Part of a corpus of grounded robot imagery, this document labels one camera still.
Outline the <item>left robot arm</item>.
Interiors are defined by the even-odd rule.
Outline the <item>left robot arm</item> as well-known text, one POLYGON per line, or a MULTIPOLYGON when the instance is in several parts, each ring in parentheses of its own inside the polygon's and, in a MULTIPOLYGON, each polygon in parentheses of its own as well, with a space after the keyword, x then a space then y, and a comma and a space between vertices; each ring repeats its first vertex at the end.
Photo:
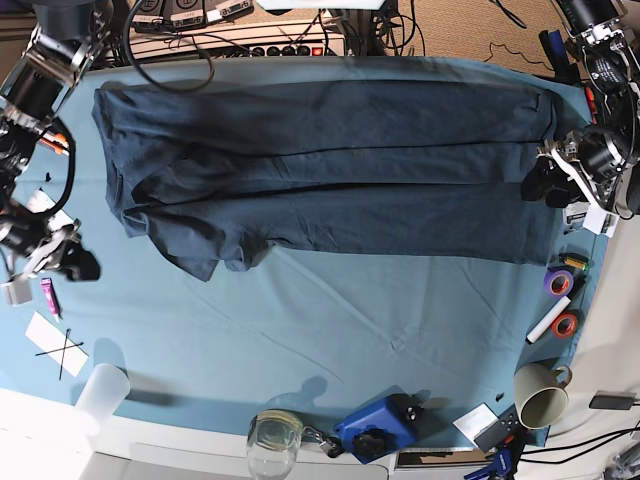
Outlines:
POLYGON ((639 213, 639 60, 620 21, 620 1, 554 1, 576 60, 561 66, 557 42, 542 42, 560 80, 584 87, 591 123, 538 149, 521 198, 551 208, 586 201, 614 213, 622 178, 626 208, 639 213))

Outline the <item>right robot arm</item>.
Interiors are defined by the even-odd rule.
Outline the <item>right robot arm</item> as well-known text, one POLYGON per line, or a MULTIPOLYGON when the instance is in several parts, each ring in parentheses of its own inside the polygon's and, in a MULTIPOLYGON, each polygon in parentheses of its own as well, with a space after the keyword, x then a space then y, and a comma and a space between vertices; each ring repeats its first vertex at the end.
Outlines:
POLYGON ((32 8, 36 27, 1 86, 1 244, 27 261, 13 280, 53 271, 70 281, 96 281, 101 268, 82 246, 80 223, 53 229, 49 221, 69 200, 76 173, 76 143, 58 114, 104 48, 113 4, 35 1, 32 8), (67 173, 54 205, 32 212, 12 195, 40 142, 66 157, 67 173))

